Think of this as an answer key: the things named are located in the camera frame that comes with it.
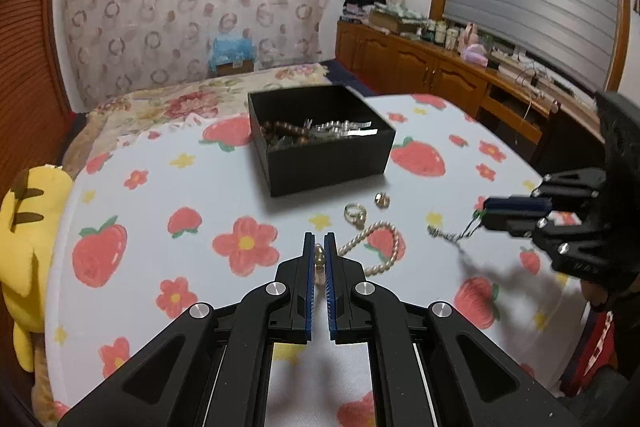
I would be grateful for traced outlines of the folded clothes stack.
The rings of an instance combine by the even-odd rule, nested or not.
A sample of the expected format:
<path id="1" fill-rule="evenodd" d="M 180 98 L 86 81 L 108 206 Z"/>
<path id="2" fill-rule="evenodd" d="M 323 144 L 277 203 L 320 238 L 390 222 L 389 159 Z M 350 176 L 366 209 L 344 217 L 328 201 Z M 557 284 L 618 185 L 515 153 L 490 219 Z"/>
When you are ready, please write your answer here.
<path id="1" fill-rule="evenodd" d="M 369 14 L 378 5 L 386 5 L 386 0 L 344 0 L 340 20 L 353 24 L 364 24 Z"/>

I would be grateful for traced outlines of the silver crystal jewelry piece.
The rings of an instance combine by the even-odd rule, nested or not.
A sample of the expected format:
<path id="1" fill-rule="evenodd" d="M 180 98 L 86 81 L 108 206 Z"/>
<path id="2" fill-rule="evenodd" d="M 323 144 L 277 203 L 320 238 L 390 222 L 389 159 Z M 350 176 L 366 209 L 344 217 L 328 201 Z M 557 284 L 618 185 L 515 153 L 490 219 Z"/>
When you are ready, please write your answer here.
<path id="1" fill-rule="evenodd" d="M 303 129 L 306 135 L 314 139 L 349 139 L 349 138 L 365 138 L 366 136 L 376 135 L 378 129 L 372 127 L 371 121 L 353 122 L 353 121 L 329 121 L 325 124 L 313 124 L 311 120 L 307 120 Z"/>

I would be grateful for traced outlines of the strawberry print tablecloth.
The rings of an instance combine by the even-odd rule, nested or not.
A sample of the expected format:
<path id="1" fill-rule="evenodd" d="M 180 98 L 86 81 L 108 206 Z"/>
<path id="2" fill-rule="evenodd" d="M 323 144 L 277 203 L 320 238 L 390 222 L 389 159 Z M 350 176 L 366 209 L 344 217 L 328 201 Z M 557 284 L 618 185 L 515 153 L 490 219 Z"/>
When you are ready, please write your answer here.
<path id="1" fill-rule="evenodd" d="M 306 233 L 347 244 L 345 218 L 375 232 L 350 251 L 401 300 L 452 303 L 523 369 L 555 388 L 586 321 L 577 281 L 524 239 L 484 230 L 450 244 L 488 196 L 524 194 L 538 174 L 456 106 L 376 96 L 395 127 L 383 176 L 273 198 L 244 115 L 145 132 L 75 180 L 49 274 L 46 355 L 65 413 L 199 301 L 237 303 L 302 251 Z"/>

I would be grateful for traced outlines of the pink figurine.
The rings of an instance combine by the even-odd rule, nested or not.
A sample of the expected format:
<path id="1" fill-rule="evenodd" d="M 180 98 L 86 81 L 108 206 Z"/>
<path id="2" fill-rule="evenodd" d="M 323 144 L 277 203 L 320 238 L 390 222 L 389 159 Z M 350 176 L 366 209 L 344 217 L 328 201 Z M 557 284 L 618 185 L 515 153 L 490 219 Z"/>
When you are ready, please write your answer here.
<path id="1" fill-rule="evenodd" d="M 469 46 L 474 46 L 480 42 L 480 37 L 477 35 L 477 24 L 467 23 L 465 28 L 460 30 L 460 36 L 458 39 L 458 52 L 460 54 Z"/>

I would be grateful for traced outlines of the black open jewelry box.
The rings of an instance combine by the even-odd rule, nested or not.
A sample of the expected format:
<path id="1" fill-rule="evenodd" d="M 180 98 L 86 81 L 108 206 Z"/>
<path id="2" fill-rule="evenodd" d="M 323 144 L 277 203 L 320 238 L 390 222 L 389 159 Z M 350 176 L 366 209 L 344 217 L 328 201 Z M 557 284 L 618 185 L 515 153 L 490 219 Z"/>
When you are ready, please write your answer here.
<path id="1" fill-rule="evenodd" d="M 339 84 L 252 92 L 250 130 L 269 194 L 280 197 L 382 174 L 395 129 L 356 91 Z M 314 139 L 303 129 L 335 121 L 371 121 L 365 138 Z"/>

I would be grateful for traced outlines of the long wooden cabinet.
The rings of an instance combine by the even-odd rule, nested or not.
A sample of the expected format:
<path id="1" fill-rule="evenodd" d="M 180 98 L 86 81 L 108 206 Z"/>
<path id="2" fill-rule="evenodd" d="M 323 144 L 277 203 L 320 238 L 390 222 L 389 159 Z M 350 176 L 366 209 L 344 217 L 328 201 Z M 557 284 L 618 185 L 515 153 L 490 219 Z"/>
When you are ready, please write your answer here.
<path id="1" fill-rule="evenodd" d="M 420 94 L 454 104 L 541 173 L 604 166 L 596 122 L 495 70 L 462 62 L 431 43 L 338 22 L 335 57 L 376 94 Z"/>

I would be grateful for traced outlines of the yellow plush toy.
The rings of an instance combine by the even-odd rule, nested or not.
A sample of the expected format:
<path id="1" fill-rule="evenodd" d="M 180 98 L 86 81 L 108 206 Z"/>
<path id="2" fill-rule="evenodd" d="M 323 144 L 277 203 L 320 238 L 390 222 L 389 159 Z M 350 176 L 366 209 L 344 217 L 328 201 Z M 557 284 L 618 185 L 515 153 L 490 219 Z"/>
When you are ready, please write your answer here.
<path id="1" fill-rule="evenodd" d="M 34 167 L 16 176 L 1 203 L 1 290 L 17 362 L 27 373 L 35 370 L 32 335 L 44 332 L 53 248 L 72 186 L 62 168 Z"/>

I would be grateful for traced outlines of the blue bag on box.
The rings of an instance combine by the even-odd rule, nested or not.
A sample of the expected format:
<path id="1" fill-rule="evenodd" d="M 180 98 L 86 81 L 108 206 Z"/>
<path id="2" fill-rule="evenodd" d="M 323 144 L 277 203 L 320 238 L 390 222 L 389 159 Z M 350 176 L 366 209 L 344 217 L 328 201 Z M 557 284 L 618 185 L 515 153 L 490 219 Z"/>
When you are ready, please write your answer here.
<path id="1" fill-rule="evenodd" d="M 255 51 L 252 40 L 244 37 L 216 38 L 208 64 L 214 77 L 253 72 Z"/>

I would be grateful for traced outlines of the floral bed quilt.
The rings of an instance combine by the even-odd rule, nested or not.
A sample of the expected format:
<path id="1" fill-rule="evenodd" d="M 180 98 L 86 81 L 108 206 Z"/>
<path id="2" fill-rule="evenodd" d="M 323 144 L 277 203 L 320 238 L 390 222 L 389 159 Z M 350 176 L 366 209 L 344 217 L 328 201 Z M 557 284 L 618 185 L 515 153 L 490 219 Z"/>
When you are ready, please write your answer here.
<path id="1" fill-rule="evenodd" d="M 296 64 L 218 78 L 138 90 L 112 98 L 86 115 L 84 127 L 70 142 L 62 168 L 73 178 L 87 162 L 110 153 L 163 124 L 228 117 L 247 111 L 247 95 L 328 84 L 329 69 L 319 63 Z"/>

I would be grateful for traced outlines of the wooden slatted wardrobe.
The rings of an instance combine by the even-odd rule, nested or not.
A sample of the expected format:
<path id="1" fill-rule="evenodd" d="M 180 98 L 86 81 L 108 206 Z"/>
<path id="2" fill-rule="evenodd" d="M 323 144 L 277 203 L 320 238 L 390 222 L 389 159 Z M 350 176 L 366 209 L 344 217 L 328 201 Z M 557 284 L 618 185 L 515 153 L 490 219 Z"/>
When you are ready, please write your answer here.
<path id="1" fill-rule="evenodd" d="M 25 168 L 53 164 L 72 125 L 52 0 L 1 0 L 1 192 Z"/>

